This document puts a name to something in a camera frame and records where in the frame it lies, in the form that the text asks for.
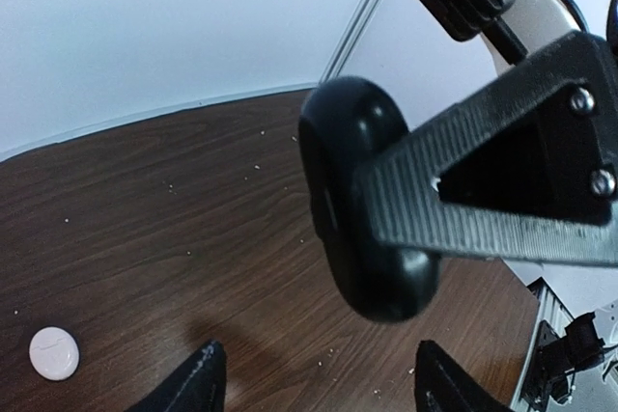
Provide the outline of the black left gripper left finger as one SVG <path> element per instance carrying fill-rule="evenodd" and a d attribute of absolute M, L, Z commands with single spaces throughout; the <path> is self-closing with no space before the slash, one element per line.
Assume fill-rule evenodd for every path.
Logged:
<path fill-rule="evenodd" d="M 129 411 L 222 412 L 227 387 L 223 344 L 208 340 Z"/>

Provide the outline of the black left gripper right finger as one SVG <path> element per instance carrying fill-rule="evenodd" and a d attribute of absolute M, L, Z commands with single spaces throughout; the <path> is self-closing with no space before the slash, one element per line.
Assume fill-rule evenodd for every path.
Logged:
<path fill-rule="evenodd" d="M 421 412 L 507 412 L 438 343 L 416 351 L 415 404 Z"/>

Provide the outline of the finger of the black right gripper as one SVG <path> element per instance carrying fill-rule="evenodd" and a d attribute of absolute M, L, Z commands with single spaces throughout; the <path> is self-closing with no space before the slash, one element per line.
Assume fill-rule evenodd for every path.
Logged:
<path fill-rule="evenodd" d="M 617 64 L 572 32 L 366 163 L 381 244 L 447 255 L 617 263 Z"/>

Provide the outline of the black earbud charging case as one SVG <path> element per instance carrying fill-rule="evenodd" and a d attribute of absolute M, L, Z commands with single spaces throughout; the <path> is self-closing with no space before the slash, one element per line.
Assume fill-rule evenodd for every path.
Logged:
<path fill-rule="evenodd" d="M 316 234 L 337 289 L 351 308 L 377 323 L 418 316 L 434 297 L 440 258 L 380 244 L 356 172 L 408 133 L 393 99 L 358 76 L 316 88 L 301 107 L 298 142 Z"/>

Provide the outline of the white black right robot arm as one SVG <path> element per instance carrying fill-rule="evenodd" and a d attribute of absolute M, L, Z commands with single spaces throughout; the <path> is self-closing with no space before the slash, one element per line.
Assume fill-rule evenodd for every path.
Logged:
<path fill-rule="evenodd" d="M 617 262 L 617 63 L 565 0 L 419 0 L 458 41 L 481 35 L 496 78 L 444 106 L 462 80 L 428 75 L 417 39 L 391 61 L 407 103 L 434 116 L 408 130 L 368 83 L 352 102 L 342 190 L 346 263 L 398 275 L 414 255 L 613 266 Z"/>

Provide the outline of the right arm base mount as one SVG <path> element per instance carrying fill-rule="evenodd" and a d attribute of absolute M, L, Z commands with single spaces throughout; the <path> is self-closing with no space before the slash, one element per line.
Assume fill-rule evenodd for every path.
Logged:
<path fill-rule="evenodd" d="M 544 279 L 528 286 L 540 303 L 512 405 L 517 411 L 566 406 L 577 391 L 576 375 L 601 371 L 617 383 L 617 302 L 574 317 Z"/>

